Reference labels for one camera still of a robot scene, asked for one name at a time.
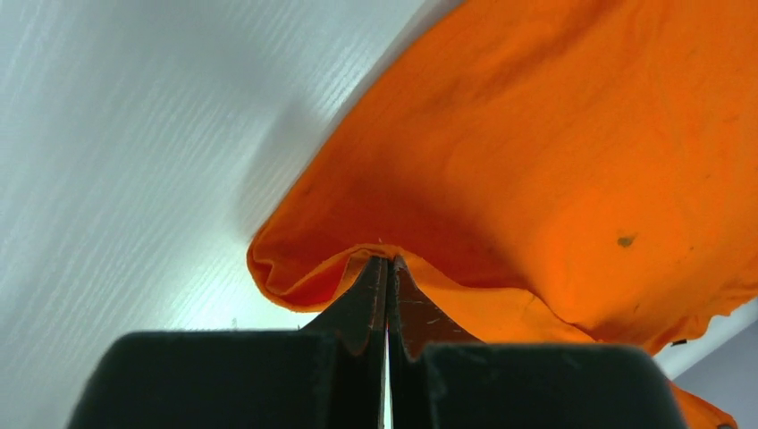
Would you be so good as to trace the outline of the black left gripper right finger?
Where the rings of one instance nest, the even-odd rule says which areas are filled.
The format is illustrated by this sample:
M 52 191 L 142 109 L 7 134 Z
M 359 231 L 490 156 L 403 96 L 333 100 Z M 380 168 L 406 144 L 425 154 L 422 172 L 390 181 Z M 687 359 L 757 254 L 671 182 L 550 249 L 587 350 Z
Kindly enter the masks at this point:
M 628 346 L 486 344 L 452 321 L 396 258 L 387 281 L 397 428 L 682 428 L 667 379 Z

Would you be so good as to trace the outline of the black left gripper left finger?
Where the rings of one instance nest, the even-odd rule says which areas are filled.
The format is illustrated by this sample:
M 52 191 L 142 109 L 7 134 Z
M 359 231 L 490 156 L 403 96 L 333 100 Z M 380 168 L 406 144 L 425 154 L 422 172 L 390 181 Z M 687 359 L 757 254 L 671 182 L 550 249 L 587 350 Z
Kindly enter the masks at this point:
M 132 332 L 115 341 L 72 428 L 380 428 L 388 263 L 371 257 L 287 331 Z

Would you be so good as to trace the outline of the orange t-shirt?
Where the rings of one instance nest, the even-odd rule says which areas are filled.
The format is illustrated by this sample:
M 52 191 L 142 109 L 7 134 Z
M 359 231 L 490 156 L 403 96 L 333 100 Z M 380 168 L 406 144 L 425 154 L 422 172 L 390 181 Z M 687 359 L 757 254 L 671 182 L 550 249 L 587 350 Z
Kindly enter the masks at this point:
M 655 354 L 757 296 L 757 4 L 467 1 L 344 117 L 258 230 L 275 304 L 372 256 L 487 342 Z

